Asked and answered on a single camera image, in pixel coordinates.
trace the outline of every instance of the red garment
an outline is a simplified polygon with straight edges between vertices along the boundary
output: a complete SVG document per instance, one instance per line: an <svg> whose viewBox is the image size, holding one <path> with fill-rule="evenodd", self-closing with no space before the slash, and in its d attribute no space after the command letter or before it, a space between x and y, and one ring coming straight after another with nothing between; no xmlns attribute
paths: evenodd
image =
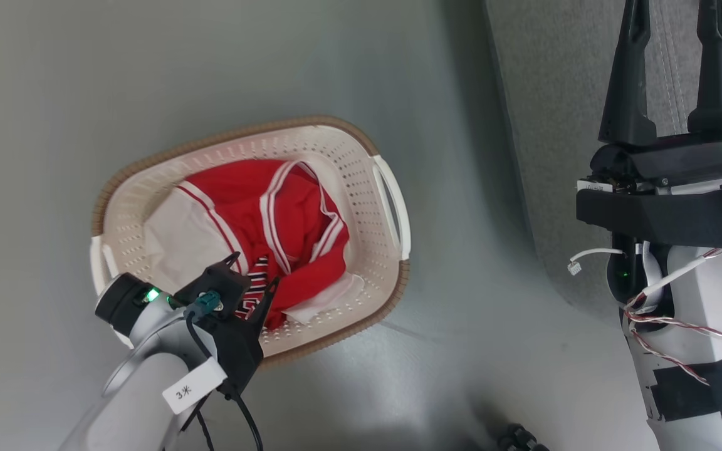
<svg viewBox="0 0 722 451"><path fill-rule="evenodd" d="M236 269L253 285L239 314L251 313L266 283L279 276L266 321L275 328L284 321L281 312L344 274L347 226L306 163L243 160L198 172L175 190L202 205L214 236L241 252Z"/></svg>

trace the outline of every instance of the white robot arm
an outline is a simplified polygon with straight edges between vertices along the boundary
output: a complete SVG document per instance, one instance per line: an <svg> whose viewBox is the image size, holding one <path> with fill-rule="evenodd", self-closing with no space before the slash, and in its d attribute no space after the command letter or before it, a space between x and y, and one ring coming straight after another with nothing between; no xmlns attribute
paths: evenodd
<svg viewBox="0 0 722 451"><path fill-rule="evenodd" d="M612 232L607 280L659 447L722 451L722 0L700 0L698 106L674 137L647 117L650 11L625 3L577 216Z"/></svg>
<svg viewBox="0 0 722 451"><path fill-rule="evenodd" d="M111 281L97 303L97 316L129 337L134 349L61 451L173 451L178 434L195 417L212 448L199 409L213 388L237 402L258 449L263 449L241 392L263 359L258 336L277 281L268 286L249 319L238 319L233 311L249 279L230 271L235 257L209 266L174 296L131 274ZM208 377L191 379L195 371L208 372ZM168 392L184 378L192 383ZM204 387L205 379L211 385ZM188 407L175 413L166 396L175 407L180 406L177 402Z"/></svg>

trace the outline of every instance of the white plastic basket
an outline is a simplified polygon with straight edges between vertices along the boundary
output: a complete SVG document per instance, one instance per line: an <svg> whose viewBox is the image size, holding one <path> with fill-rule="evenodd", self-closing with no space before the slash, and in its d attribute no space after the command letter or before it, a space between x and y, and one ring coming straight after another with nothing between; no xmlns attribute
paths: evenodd
<svg viewBox="0 0 722 451"><path fill-rule="evenodd" d="M191 174L246 159L306 160L336 202L350 231L347 271L364 290L310 323L287 322L261 336L264 365L293 360L378 323L409 280L411 232L403 195L372 141L332 117L267 123L180 146L129 165L98 198L91 268L101 293L123 272L152 280L144 253L144 222L178 182Z"/></svg>

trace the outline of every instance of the brown basket rim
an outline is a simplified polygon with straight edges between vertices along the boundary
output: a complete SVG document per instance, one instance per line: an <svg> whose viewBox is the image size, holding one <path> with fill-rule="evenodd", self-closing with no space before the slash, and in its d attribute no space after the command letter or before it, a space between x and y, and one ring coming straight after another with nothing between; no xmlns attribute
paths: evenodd
<svg viewBox="0 0 722 451"><path fill-rule="evenodd" d="M202 140L195 140L183 145L178 145L175 148L169 149L168 151L161 152L146 158L142 158L137 162L130 163L130 165L118 171L110 180L104 185L100 195L97 197L97 202L94 206L92 215L92 237L98 237L104 233L104 217L105 212L108 210L108 203L110 202L113 194L117 189L124 183L128 178L134 176L138 172L144 169L151 168L152 166L158 165L159 163L168 162L172 158L180 157L190 152L198 151L202 148L217 145L218 143L224 143L231 140L237 140L252 135L257 135L266 132L275 132L286 128L297 128L297 127L308 127L308 126L329 126L337 128L343 132L346 132L359 143L364 146L367 154L370 156L378 155L378 149L372 143L361 130L356 128L355 125L345 120L338 119L336 117L330 117L329 115L315 115L314 117L301 117L290 120L279 120L276 122L262 123L261 125L253 125L249 127L239 128L231 132L224 132L212 137L207 137ZM397 283L392 295L386 300L381 308L375 313L361 319L346 328L340 329L328 336L321 337L317 340L313 340L305 345L297 346L297 348L284 351L274 356L264 358L261 362L261 368L269 368L270 366L280 365L281 363L290 362L295 359L312 354L313 352L327 348L327 346L335 345L335 343L341 340L347 339L358 332L361 332L371 326L383 321L384 318L394 310L397 303L403 298L403 294L407 283L409 283L410 273L410 262L409 260L403 260L399 265L399 272L397 277Z"/></svg>

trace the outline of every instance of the gray fabric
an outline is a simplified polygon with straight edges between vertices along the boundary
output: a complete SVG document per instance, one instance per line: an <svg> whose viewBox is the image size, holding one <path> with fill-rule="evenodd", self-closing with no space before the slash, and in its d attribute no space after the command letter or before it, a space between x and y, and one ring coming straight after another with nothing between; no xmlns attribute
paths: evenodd
<svg viewBox="0 0 722 451"><path fill-rule="evenodd" d="M558 292L614 323L605 257L576 277L571 255L609 245L575 219L575 181L589 174L624 0L487 0L496 58L536 253ZM648 115L660 136L683 133L696 105L701 48L697 0L651 0Z"/></svg>

